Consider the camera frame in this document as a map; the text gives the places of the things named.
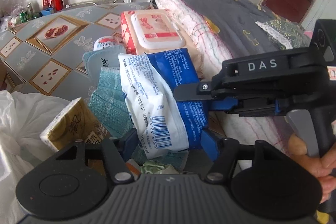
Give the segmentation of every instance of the clear plastic bag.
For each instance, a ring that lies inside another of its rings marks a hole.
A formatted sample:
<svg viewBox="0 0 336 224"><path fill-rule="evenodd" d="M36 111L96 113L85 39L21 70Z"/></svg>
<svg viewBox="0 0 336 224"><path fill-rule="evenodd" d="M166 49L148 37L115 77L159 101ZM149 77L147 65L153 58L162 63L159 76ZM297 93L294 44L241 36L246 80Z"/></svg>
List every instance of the clear plastic bag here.
<svg viewBox="0 0 336 224"><path fill-rule="evenodd" d="M24 216L16 200L16 184L53 154L40 133L68 103L38 93L0 91L1 224L16 224Z"/></svg>
<svg viewBox="0 0 336 224"><path fill-rule="evenodd" d="M28 2L17 0L2 0L2 10L4 15L18 16L21 10L25 10Z"/></svg>

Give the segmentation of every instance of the green floral pillow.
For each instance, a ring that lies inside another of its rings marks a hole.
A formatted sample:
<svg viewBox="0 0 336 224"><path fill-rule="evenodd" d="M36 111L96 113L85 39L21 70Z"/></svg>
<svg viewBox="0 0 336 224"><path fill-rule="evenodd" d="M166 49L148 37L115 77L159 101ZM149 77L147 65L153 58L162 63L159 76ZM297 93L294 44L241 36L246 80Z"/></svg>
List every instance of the green floral pillow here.
<svg viewBox="0 0 336 224"><path fill-rule="evenodd" d="M270 20L256 24L267 32L269 39L281 49L308 47L310 38L299 25L284 20Z"/></svg>

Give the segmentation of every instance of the barcode number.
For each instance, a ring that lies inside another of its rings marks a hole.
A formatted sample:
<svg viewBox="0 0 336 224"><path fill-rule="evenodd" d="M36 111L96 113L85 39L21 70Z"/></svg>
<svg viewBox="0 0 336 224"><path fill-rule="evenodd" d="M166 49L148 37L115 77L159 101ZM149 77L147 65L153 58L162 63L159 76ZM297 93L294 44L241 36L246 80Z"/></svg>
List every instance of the barcode number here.
<svg viewBox="0 0 336 224"><path fill-rule="evenodd" d="M170 134L164 116L155 116L152 118L154 126L154 136L157 148L171 146Z"/></svg>

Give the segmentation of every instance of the finger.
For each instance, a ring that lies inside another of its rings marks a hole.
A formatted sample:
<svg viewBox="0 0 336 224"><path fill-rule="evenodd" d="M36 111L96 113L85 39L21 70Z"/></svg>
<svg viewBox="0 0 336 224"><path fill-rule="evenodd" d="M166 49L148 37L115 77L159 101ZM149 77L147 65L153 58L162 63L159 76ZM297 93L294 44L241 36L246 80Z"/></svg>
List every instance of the finger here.
<svg viewBox="0 0 336 224"><path fill-rule="evenodd" d="M288 151L292 155L305 155L307 154L307 145L295 134L292 134L288 140Z"/></svg>
<svg viewBox="0 0 336 224"><path fill-rule="evenodd" d="M327 201L329 198L331 198L331 193L323 195L320 203Z"/></svg>
<svg viewBox="0 0 336 224"><path fill-rule="evenodd" d="M332 171L332 169L323 168L320 158L311 158L307 155L292 155L291 158L317 178L330 175Z"/></svg>
<svg viewBox="0 0 336 224"><path fill-rule="evenodd" d="M336 143L334 143L330 150L321 158L321 162L324 168L336 168Z"/></svg>
<svg viewBox="0 0 336 224"><path fill-rule="evenodd" d="M331 175L317 178L321 183L323 194L329 194L336 189L336 178Z"/></svg>

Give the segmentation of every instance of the wet wipes package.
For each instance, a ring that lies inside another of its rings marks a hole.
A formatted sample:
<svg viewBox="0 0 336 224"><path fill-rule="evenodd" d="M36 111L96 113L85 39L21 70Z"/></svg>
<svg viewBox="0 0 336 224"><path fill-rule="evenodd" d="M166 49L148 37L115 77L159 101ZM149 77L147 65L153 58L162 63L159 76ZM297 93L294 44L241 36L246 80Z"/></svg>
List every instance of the wet wipes package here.
<svg viewBox="0 0 336 224"><path fill-rule="evenodd" d="M121 85L148 159L169 150L199 149L207 116L201 102L176 102L173 90L199 82L187 49L120 54Z"/></svg>

